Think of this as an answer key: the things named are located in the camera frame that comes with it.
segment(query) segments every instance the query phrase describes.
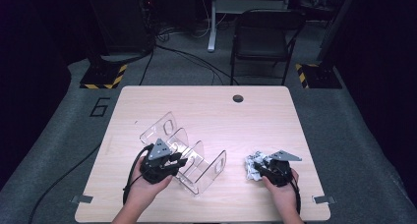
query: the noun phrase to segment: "person's hand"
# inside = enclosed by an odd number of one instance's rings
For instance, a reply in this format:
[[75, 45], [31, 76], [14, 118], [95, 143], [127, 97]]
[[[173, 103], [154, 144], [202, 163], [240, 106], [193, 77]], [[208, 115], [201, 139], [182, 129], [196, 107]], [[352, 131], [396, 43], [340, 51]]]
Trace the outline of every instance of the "person's hand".
[[125, 205], [112, 223], [136, 223], [142, 212], [153, 202], [156, 195], [164, 190], [172, 181], [172, 176], [168, 176], [159, 183], [149, 183], [141, 176], [140, 168], [143, 160], [143, 157], [138, 160], [132, 174], [131, 184], [138, 177], [140, 178], [132, 184]]
[[[291, 172], [294, 176], [295, 181], [293, 183], [295, 184], [298, 182], [298, 173], [294, 169], [291, 169]], [[262, 177], [262, 180], [272, 194], [273, 203], [279, 215], [282, 217], [282, 221], [286, 224], [303, 223], [297, 212], [297, 200], [292, 186], [287, 184], [283, 187], [277, 187], [265, 176]]]

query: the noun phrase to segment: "table top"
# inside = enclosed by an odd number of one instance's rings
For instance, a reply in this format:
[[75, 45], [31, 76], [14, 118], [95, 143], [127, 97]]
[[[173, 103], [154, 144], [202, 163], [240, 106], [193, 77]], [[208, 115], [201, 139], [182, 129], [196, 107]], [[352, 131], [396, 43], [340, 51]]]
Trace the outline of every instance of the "table top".
[[[235, 102], [241, 95], [242, 102]], [[326, 204], [297, 112], [285, 86], [125, 86], [119, 96], [81, 202], [78, 222], [111, 222], [122, 207], [135, 157], [144, 148], [140, 135], [172, 112], [189, 143], [204, 143], [206, 161], [226, 150], [226, 164], [214, 182], [192, 196], [175, 179], [139, 222], [263, 222], [280, 220], [262, 181], [247, 180], [245, 157], [259, 150], [284, 150], [302, 158], [290, 165], [298, 174], [301, 217], [327, 220]]]

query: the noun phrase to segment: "clear plastic part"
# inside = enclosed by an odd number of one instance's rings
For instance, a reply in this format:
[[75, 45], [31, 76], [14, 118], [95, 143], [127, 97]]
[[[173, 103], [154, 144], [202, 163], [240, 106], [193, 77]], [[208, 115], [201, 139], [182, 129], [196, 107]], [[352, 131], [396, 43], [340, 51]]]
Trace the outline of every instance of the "clear plastic part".
[[194, 196], [202, 194], [226, 165], [225, 150], [222, 150], [213, 162], [207, 162], [202, 141], [189, 146], [185, 129], [177, 129], [171, 112], [165, 114], [141, 134], [141, 141], [144, 145], [155, 143], [157, 139], [162, 139], [172, 153], [181, 152], [182, 158], [188, 158], [186, 165], [180, 168], [176, 178]]

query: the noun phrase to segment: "metal bracket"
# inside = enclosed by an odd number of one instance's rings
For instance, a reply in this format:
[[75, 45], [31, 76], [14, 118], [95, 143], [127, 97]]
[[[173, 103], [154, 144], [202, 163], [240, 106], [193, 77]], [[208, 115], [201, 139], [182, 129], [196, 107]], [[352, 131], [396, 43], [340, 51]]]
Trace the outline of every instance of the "metal bracket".
[[313, 202], [333, 204], [336, 203], [336, 199], [333, 196], [312, 196]]
[[301, 158], [292, 155], [291, 153], [285, 152], [284, 150], [273, 153], [269, 157], [278, 161], [301, 161]]
[[163, 140], [157, 139], [152, 151], [149, 154], [149, 160], [155, 160], [170, 154], [171, 149], [169, 149], [168, 145], [166, 145]]
[[79, 204], [80, 202], [86, 202], [86, 203], [91, 203], [92, 201], [92, 196], [73, 196], [73, 198], [71, 198], [70, 202]]

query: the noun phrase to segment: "yellow black warning tape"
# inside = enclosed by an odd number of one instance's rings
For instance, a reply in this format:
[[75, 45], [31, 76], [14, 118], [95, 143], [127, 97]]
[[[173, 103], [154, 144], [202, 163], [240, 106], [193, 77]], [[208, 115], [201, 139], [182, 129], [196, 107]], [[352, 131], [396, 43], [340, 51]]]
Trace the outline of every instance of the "yellow black warning tape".
[[[301, 85], [303, 86], [303, 88], [309, 88], [309, 84], [307, 83], [306, 76], [304, 75], [304, 72], [303, 72], [303, 65], [296, 64], [295, 68], [297, 69], [298, 77], [300, 78], [300, 82], [301, 82]], [[319, 67], [318, 65], [315, 65], [315, 64], [309, 64], [307, 66], [309, 66], [309, 67]]]
[[122, 67], [120, 67], [119, 73], [117, 74], [117, 77], [114, 80], [113, 84], [80, 84], [80, 88], [116, 88], [117, 85], [119, 85], [122, 81], [123, 75], [125, 74], [127, 67], [127, 65], [123, 65]]

